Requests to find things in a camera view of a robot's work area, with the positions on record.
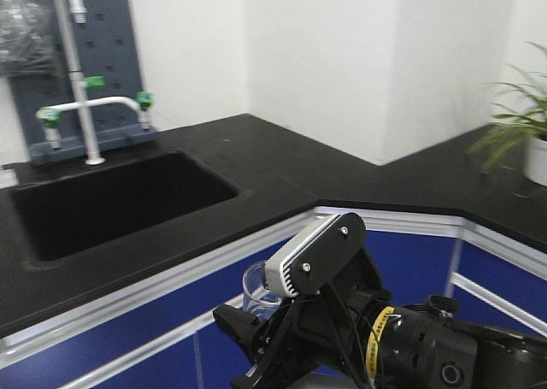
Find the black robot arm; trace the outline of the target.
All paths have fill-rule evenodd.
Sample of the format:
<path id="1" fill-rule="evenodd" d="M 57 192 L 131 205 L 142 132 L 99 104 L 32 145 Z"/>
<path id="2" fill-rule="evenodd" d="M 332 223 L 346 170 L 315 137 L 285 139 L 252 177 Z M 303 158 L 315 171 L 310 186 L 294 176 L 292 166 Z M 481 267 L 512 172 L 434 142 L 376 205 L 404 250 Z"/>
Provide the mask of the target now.
<path id="1" fill-rule="evenodd" d="M 393 306 L 363 248 L 306 250 L 291 269 L 318 283 L 268 320 L 222 305 L 217 327 L 250 360 L 235 388 L 286 388 L 319 367 L 360 388 L 543 388 L 546 343 L 455 320 L 437 296 Z"/>

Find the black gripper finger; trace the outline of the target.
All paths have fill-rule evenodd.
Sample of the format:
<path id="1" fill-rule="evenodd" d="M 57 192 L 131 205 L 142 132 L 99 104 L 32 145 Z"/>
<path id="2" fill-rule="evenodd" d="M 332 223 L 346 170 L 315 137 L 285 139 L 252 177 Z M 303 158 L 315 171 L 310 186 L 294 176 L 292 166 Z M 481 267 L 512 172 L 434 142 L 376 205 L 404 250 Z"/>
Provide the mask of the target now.
<path id="1" fill-rule="evenodd" d="M 232 388 L 287 388 L 287 355 L 264 356 L 246 373 L 231 380 Z"/>
<path id="2" fill-rule="evenodd" d="M 213 317 L 218 329 L 230 337 L 244 352 L 253 355 L 253 339 L 259 327 L 259 318 L 249 312 L 221 304 L 213 310 Z"/>

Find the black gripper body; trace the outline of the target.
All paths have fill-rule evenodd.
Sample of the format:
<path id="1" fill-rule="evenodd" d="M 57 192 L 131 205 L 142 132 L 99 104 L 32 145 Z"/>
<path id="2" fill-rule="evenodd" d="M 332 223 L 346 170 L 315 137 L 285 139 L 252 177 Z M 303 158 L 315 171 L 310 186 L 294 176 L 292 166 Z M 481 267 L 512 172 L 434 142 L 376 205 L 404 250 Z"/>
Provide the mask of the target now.
<path id="1" fill-rule="evenodd" d="M 273 316 L 259 322 L 250 359 L 255 364 L 264 356 L 287 355 L 289 383 L 320 365 L 337 368 L 356 383 L 368 383 L 373 376 L 365 351 L 374 336 L 369 312 L 387 295 L 375 264 L 361 248 L 316 293 L 282 298 Z"/>

